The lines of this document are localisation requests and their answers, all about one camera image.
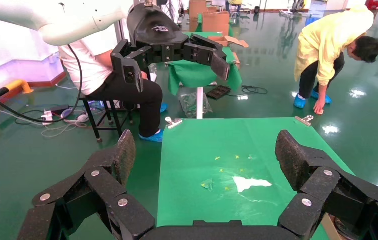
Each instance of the yellow shirt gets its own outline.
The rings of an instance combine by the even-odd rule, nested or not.
[[[295,80],[308,66],[318,61],[317,80],[320,85],[327,86],[335,75],[334,61],[349,44],[372,27],[374,17],[362,5],[325,16],[306,26],[298,37]]]
[[[242,0],[228,0],[230,5],[242,5]]]

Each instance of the green mat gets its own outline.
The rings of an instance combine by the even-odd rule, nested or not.
[[[185,32],[184,34],[191,36],[192,34],[200,35],[201,37],[221,36],[216,32]],[[230,64],[230,72],[227,84],[233,90],[237,90],[242,84],[242,77],[239,69],[235,66],[233,61],[235,56],[230,47],[223,47],[223,52],[227,55],[226,62]],[[169,68],[168,90],[176,95],[179,91],[179,85],[182,83],[185,87],[200,88],[210,85],[217,79],[216,74],[211,70],[210,66],[181,60],[171,62]]]
[[[314,128],[292,117],[185,119],[164,133],[157,226],[190,226],[194,220],[275,226],[296,195],[275,155],[283,129],[300,144],[324,150],[352,173]],[[238,192],[233,177],[271,186]],[[328,238],[320,227],[313,239]]]

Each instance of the green floor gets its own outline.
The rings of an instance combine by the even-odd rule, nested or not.
[[[261,14],[258,21],[250,16],[236,22],[235,37],[250,45],[249,48],[232,47],[241,61],[243,84],[266,88],[268,94],[252,95],[245,100],[230,96],[210,100],[213,113],[205,118],[312,114],[313,100],[308,101],[304,110],[293,107],[293,93],[298,90],[293,80],[297,36],[304,26],[305,19],[289,20],[277,13]],[[369,35],[378,37],[378,14]],[[183,117],[177,98],[167,91],[167,69],[160,65],[158,70],[164,101],[170,105],[163,118]],[[68,80],[61,84],[72,85]],[[357,176],[378,185],[378,61],[366,64],[346,57],[344,70],[328,94],[333,104],[325,108],[323,116],[314,119],[313,127]],[[30,95],[15,97],[9,105],[24,112],[30,109],[25,104],[71,105],[75,97],[75,90],[39,88]],[[137,134],[137,124],[129,127]],[[98,144],[89,127],[65,132],[53,139],[42,137],[41,132],[37,126],[16,125],[14,118],[0,114],[0,240],[16,238],[35,194],[75,173],[93,152],[113,146],[119,139],[115,132],[101,132],[103,143]],[[137,159],[127,188],[156,216],[161,144],[135,139]],[[71,237],[76,240],[95,238],[112,239],[95,216]]]

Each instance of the black stool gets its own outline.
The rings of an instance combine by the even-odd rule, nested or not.
[[[83,101],[84,107],[86,108],[87,115],[89,116],[89,121],[90,124],[92,125],[93,132],[95,133],[96,136],[96,141],[98,143],[102,143],[102,138],[99,135],[99,131],[101,130],[117,130],[119,137],[123,134],[122,127],[126,120],[128,119],[130,121],[130,124],[133,124],[133,117],[132,117],[132,110],[131,108],[126,108],[127,114],[124,117],[124,120],[122,124],[120,124],[119,116],[117,114],[117,109],[114,103],[114,100],[107,100],[107,99],[95,99],[92,97],[87,97],[85,95],[81,95],[79,98],[80,101]],[[89,101],[100,101],[103,102],[103,105],[105,107],[105,114],[100,118],[100,120],[96,123],[95,118],[92,114],[91,107],[89,106]],[[108,118],[109,125],[113,125],[115,122],[116,127],[99,127],[101,125],[102,121],[105,119],[105,117]]]

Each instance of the person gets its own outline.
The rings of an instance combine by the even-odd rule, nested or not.
[[[143,91],[135,85],[121,84],[122,76],[113,72],[111,53],[117,46],[115,35],[110,28],[94,33],[70,44],[77,55],[83,72],[82,94],[93,98],[106,98],[140,105],[139,136],[151,142],[163,141],[163,130],[159,129],[160,112],[167,109],[162,104],[161,87],[143,75]],[[80,69],[76,57],[68,46],[59,47],[60,58],[72,82],[80,87]]]
[[[242,0],[226,0],[226,11],[230,13],[230,5],[237,5],[237,12],[241,12]]]
[[[327,95],[329,85],[344,68],[344,49],[356,61],[376,61],[378,39],[365,36],[373,21],[374,14],[366,6],[356,6],[325,16],[302,30],[294,70],[295,80],[300,78],[295,107],[303,109],[306,99],[313,97],[317,99],[314,112],[324,113],[325,104],[332,102]],[[316,77],[318,83],[314,88]]]

